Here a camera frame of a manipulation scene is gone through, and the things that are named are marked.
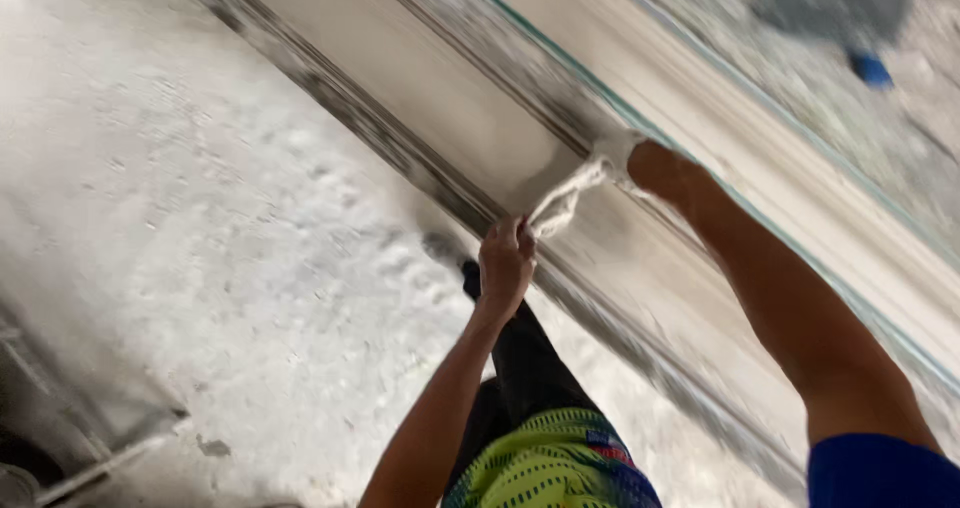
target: forearm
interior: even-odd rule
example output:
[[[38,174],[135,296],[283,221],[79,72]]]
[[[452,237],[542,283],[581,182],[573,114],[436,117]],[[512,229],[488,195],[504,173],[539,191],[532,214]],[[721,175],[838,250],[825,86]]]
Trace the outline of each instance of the forearm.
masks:
[[[362,508],[432,508],[444,492],[487,356],[509,316],[481,300],[393,435],[360,501]]]
[[[830,284],[700,166],[666,151],[645,162],[660,173],[641,163],[630,175],[701,237],[757,339],[803,398],[811,443],[883,433],[938,450],[906,376]]]

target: blue sleeve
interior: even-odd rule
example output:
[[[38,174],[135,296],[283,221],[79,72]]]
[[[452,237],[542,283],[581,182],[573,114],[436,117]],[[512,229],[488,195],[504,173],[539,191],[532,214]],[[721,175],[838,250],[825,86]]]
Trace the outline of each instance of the blue sleeve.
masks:
[[[886,435],[848,434],[810,450],[810,508],[960,506],[960,468]]]

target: neon green shirt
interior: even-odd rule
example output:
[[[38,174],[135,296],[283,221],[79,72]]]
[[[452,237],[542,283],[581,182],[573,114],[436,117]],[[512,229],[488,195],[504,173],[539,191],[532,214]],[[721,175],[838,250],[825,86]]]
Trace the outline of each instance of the neon green shirt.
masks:
[[[441,508],[659,508],[650,482],[602,414],[534,415],[491,442]]]

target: floor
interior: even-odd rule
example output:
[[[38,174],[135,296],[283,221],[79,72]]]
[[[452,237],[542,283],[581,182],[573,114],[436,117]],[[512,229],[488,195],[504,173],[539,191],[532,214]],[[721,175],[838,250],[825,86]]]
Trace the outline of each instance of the floor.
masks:
[[[455,223],[196,0],[0,14],[4,299],[91,378],[194,417],[94,504],[356,502],[470,314],[419,248]],[[530,302],[664,505],[786,505]]]

